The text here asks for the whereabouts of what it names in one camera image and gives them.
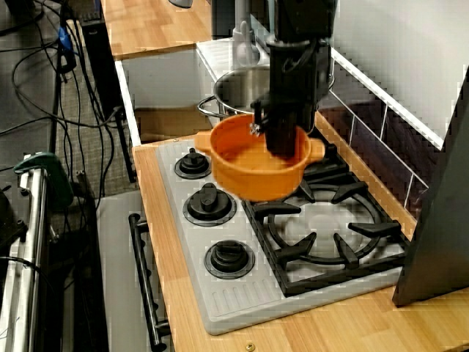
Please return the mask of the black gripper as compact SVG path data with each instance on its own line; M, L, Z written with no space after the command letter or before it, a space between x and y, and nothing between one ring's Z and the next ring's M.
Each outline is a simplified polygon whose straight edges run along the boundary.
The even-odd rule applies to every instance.
M332 84L331 47L326 40L286 43L266 42L270 56L269 90L251 103L254 119L272 118L274 111L293 114L269 121L265 130L267 150L278 158L295 155L296 126L307 135L314 130L315 111Z

